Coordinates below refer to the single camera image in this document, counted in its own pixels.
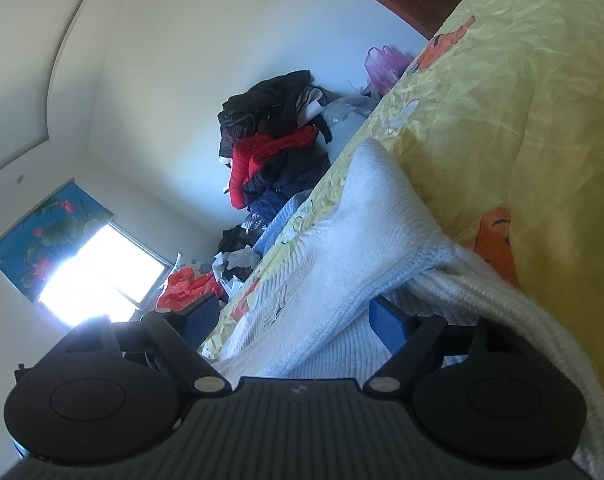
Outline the window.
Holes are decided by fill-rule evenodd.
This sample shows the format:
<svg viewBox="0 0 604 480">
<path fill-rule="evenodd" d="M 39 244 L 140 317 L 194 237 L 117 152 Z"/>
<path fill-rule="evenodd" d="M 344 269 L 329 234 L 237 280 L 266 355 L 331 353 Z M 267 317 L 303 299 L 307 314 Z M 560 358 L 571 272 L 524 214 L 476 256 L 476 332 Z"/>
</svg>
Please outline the window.
<svg viewBox="0 0 604 480">
<path fill-rule="evenodd" d="M 127 322 L 168 270 L 165 259 L 110 223 L 59 266 L 38 302 L 68 327 L 99 316 Z"/>
</svg>

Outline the white crumpled plastic bag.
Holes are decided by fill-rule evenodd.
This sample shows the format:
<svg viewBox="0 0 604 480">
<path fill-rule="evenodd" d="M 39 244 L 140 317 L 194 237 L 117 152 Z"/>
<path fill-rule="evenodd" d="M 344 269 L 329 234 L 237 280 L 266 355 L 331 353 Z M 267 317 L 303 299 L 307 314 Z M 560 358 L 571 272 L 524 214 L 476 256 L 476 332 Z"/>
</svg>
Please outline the white crumpled plastic bag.
<svg viewBox="0 0 604 480">
<path fill-rule="evenodd" d="M 234 252 L 218 252 L 212 263 L 214 278 L 229 297 L 235 296 L 243 287 L 262 256 L 250 247 Z"/>
</svg>

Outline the light blue knit blanket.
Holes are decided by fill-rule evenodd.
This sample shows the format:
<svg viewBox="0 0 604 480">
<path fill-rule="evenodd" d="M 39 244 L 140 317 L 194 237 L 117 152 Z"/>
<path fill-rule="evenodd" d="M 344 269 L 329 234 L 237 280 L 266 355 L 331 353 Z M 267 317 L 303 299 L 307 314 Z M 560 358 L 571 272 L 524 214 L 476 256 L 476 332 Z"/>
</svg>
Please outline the light blue knit blanket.
<svg viewBox="0 0 604 480">
<path fill-rule="evenodd" d="M 260 256 L 263 256 L 270 250 L 270 248 L 274 246 L 278 236 L 285 228 L 285 225 L 310 195 L 311 190 L 298 192 L 285 203 L 285 206 L 280 209 L 274 220 L 270 222 L 269 226 L 267 226 L 267 229 L 253 245 L 252 249 L 254 252 Z"/>
</svg>

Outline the yellow carrot print bedspread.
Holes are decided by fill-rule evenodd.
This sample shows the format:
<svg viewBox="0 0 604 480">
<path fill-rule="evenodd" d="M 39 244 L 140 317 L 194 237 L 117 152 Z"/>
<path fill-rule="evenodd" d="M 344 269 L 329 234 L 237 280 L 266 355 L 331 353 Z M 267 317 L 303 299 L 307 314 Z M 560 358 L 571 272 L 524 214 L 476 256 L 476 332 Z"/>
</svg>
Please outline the yellow carrot print bedspread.
<svg viewBox="0 0 604 480">
<path fill-rule="evenodd" d="M 574 337 L 604 389 L 604 0 L 462 0 L 439 40 L 444 52 L 382 99 L 224 310 L 215 367 L 372 139 L 445 235 Z"/>
</svg>

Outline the red jacket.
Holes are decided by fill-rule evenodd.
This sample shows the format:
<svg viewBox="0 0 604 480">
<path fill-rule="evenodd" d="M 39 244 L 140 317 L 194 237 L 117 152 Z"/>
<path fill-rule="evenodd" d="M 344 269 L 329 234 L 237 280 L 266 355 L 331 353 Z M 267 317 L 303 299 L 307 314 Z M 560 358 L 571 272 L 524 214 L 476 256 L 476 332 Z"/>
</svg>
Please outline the red jacket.
<svg viewBox="0 0 604 480">
<path fill-rule="evenodd" d="M 230 204 L 233 208 L 247 206 L 243 195 L 243 185 L 263 169 L 267 162 L 288 148 L 303 148 L 316 141 L 319 129 L 316 126 L 304 126 L 279 139 L 267 133 L 249 136 L 239 140 L 232 148 L 231 172 L 228 182 Z"/>
</svg>

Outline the pink plastic bag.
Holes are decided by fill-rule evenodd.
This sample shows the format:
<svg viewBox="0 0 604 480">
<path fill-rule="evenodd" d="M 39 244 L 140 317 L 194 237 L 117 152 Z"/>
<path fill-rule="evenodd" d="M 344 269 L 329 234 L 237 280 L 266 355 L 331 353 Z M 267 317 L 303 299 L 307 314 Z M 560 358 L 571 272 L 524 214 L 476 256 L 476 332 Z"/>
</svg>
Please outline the pink plastic bag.
<svg viewBox="0 0 604 480">
<path fill-rule="evenodd" d="M 371 47 L 365 60 L 365 70 L 380 96 L 385 96 L 401 79 L 413 62 L 413 56 L 395 47 Z"/>
</svg>

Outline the navy blue jacket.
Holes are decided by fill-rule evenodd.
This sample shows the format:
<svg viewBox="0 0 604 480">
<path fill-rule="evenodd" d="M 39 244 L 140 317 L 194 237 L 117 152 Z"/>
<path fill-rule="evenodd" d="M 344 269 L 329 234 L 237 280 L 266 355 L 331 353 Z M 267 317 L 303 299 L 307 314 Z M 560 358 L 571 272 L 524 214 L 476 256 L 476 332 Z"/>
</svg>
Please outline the navy blue jacket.
<svg viewBox="0 0 604 480">
<path fill-rule="evenodd" d="M 273 221 L 295 194 L 315 188 L 330 166 L 328 154 L 315 148 L 279 152 L 242 186 L 247 210 Z"/>
</svg>

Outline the black clothes on pile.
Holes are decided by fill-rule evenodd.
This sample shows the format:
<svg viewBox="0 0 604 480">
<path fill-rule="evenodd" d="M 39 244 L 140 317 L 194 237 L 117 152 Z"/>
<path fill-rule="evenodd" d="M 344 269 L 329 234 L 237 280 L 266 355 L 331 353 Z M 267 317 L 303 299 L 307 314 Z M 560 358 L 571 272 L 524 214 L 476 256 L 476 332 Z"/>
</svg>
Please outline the black clothes on pile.
<svg viewBox="0 0 604 480">
<path fill-rule="evenodd" d="M 320 113 L 308 114 L 312 102 L 324 107 L 328 101 L 323 88 L 314 84 L 309 70 L 296 70 L 259 81 L 244 93 L 230 96 L 217 115 L 221 140 L 218 156 L 229 159 L 235 144 L 250 136 L 267 133 L 280 139 L 302 126 L 317 126 L 327 143 L 332 133 Z"/>
</svg>

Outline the white knit sweater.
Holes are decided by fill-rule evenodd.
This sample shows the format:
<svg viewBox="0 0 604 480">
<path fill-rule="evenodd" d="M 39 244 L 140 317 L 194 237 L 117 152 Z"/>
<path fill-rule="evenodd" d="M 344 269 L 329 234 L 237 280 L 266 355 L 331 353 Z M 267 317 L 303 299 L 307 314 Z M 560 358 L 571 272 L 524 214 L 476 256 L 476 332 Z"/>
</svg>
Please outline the white knit sweater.
<svg viewBox="0 0 604 480">
<path fill-rule="evenodd" d="M 471 250 L 445 235 L 401 168 L 376 140 L 355 150 L 337 208 L 288 246 L 282 268 L 224 345 L 216 368 L 244 376 L 367 380 L 389 357 L 367 308 L 389 295 L 449 322 L 503 324 L 580 389 L 587 420 L 574 461 L 604 479 L 604 389 L 585 352 Z"/>
</svg>

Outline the blue floral window blind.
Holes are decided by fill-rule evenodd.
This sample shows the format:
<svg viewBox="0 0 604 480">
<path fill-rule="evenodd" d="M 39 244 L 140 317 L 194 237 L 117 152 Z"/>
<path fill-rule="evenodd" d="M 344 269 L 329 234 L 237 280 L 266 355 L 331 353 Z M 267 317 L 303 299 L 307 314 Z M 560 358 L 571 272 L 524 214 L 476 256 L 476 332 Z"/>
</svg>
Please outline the blue floral window blind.
<svg viewBox="0 0 604 480">
<path fill-rule="evenodd" d="M 0 237 L 0 272 L 34 302 L 59 266 L 113 218 L 110 209 L 70 180 Z"/>
</svg>

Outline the red plastic bag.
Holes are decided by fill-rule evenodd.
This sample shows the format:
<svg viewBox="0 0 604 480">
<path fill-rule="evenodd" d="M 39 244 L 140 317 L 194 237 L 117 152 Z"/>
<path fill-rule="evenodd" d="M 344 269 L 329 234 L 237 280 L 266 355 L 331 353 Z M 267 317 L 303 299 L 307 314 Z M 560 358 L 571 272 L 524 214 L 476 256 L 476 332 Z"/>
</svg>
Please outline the red plastic bag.
<svg viewBox="0 0 604 480">
<path fill-rule="evenodd" d="M 180 312 L 208 294 L 214 294 L 217 298 L 225 294 L 214 274 L 198 274 L 190 266 L 185 266 L 168 275 L 155 307 Z"/>
</svg>

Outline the grey plastic wrapped bundle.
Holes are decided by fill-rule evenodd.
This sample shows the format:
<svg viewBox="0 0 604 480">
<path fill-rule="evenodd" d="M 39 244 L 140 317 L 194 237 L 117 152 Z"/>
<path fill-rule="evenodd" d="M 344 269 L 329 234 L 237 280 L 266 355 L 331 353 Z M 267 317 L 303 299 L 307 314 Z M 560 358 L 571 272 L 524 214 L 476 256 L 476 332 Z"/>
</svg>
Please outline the grey plastic wrapped bundle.
<svg viewBox="0 0 604 480">
<path fill-rule="evenodd" d="M 373 110 L 377 107 L 380 100 L 371 96 L 342 96 L 330 102 L 321 112 L 323 120 L 327 126 L 332 129 L 341 122 L 345 122 L 351 115 L 357 115 L 368 118 Z"/>
</svg>

